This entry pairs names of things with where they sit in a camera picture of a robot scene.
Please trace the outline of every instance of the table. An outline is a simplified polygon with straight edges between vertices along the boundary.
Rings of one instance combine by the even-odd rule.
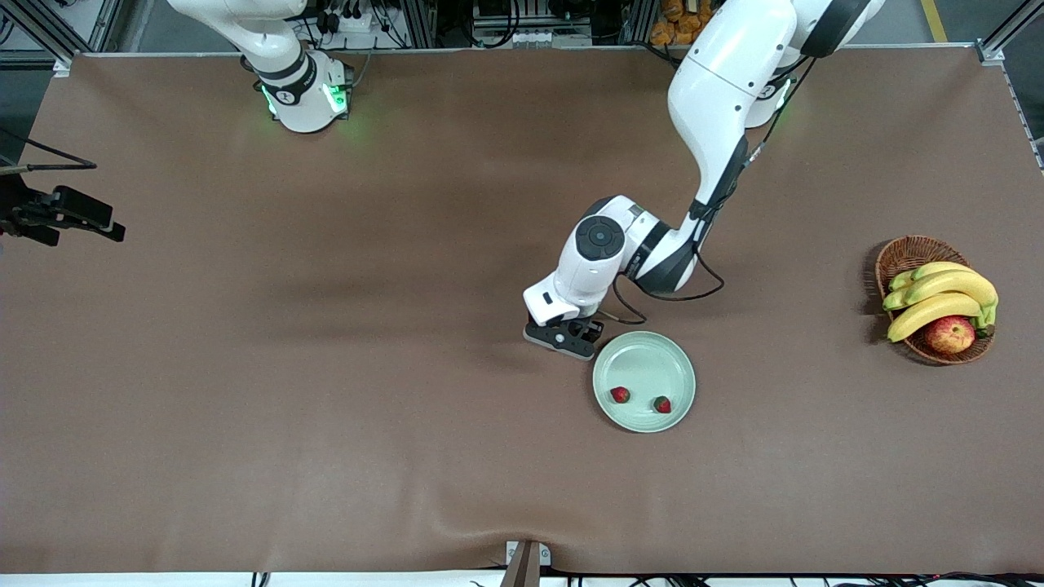
[[[670,76],[378,55],[302,136],[234,58],[77,58],[33,137],[99,168],[30,185],[127,239],[4,239],[0,570],[482,567],[526,537],[583,572],[1042,570],[1044,180],[972,49],[823,61],[704,249],[725,290],[623,287],[695,365],[675,428],[615,427],[592,365],[523,342],[591,202],[687,209]],[[980,361],[880,343],[867,262],[910,233],[996,283]]]

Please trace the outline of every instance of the light green plate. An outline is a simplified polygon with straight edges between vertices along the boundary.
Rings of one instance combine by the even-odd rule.
[[[616,403],[609,391],[624,386],[631,400]],[[659,396],[670,399],[670,414],[652,409]],[[614,422],[636,432],[660,432],[678,424],[696,397],[692,361],[670,338],[643,330],[613,338],[594,362],[594,397]]]

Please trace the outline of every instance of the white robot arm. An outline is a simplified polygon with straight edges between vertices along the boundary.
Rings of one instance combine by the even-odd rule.
[[[313,133],[348,115],[351,69],[322,51],[306,51],[284,20],[300,15],[305,0],[168,1],[242,51],[272,116],[290,131]]]
[[[685,55],[667,92],[671,121],[699,165],[699,187],[688,214],[672,229],[624,195],[596,202],[573,229],[554,273],[523,292],[530,318],[526,339],[590,359],[601,333],[591,316],[617,274],[654,295],[685,285],[699,243],[749,159],[744,130],[752,115],[762,116],[754,107],[763,89],[801,53],[832,53],[881,3],[726,2]],[[769,116],[779,103],[770,100]]]

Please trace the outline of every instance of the wicker basket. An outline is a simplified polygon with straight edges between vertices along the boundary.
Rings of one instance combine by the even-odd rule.
[[[971,266],[968,259],[965,259],[952,246],[928,236],[904,236],[885,244],[874,265],[877,290],[881,294],[881,299],[883,300],[887,296],[888,283],[892,278],[931,261],[953,261],[968,267]],[[889,320],[895,320],[899,312],[887,313]],[[940,365],[963,365],[984,355],[993,345],[993,334],[976,337],[967,350],[952,355],[932,350],[924,339],[924,330],[918,330],[903,342],[918,356],[927,361]]]

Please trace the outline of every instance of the red apple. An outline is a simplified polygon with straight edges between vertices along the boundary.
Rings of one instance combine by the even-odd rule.
[[[975,328],[965,316],[948,315],[926,326],[924,338],[935,352],[952,355],[972,346]]]

